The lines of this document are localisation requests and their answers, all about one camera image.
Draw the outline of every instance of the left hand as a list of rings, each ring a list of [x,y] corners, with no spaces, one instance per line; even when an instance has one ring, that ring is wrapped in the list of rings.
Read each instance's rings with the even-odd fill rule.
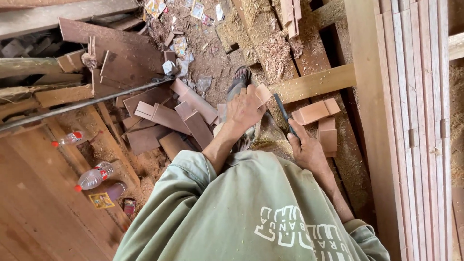
[[[256,87],[248,85],[242,88],[240,95],[227,103],[227,118],[224,127],[240,138],[247,129],[259,122],[266,112],[266,105],[258,108],[260,101],[256,96]]]

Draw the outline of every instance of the plastic bottle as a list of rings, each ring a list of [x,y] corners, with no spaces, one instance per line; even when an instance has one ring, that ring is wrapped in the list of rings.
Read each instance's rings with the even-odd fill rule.
[[[106,193],[108,194],[108,197],[110,197],[111,201],[114,201],[117,198],[119,198],[119,196],[122,195],[122,193],[124,193],[126,189],[127,189],[126,183],[119,181],[115,183],[113,186],[109,187],[106,190]]]
[[[71,132],[64,137],[58,139],[58,141],[52,141],[53,147],[58,147],[59,145],[74,144],[79,142],[84,138],[84,132],[81,130]]]
[[[111,174],[113,174],[113,166],[111,166],[111,163],[102,161],[93,169],[82,174],[74,190],[79,192],[83,189],[96,188],[103,180],[111,176]]]

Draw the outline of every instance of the man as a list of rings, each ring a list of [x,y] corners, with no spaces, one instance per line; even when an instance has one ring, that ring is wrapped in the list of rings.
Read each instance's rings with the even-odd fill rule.
[[[201,153],[181,151],[167,167],[114,260],[389,260],[372,227],[354,219],[320,143],[296,121],[299,138],[287,137],[297,165],[259,150],[229,155],[266,111],[256,109],[248,79],[239,68],[225,123]]]

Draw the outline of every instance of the green sweatshirt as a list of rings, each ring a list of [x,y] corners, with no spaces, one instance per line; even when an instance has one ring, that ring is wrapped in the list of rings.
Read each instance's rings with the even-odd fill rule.
[[[341,223],[310,171],[251,150],[230,155],[224,170],[181,151],[114,260],[389,260],[371,226]]]

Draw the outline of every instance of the sleeve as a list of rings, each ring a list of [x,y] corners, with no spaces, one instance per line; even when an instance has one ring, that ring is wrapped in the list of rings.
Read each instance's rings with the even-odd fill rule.
[[[203,154],[181,151],[156,182],[113,260],[158,259],[180,223],[216,177],[213,166]]]
[[[387,249],[375,236],[374,229],[361,219],[353,219],[343,224],[348,234],[372,261],[389,261]]]

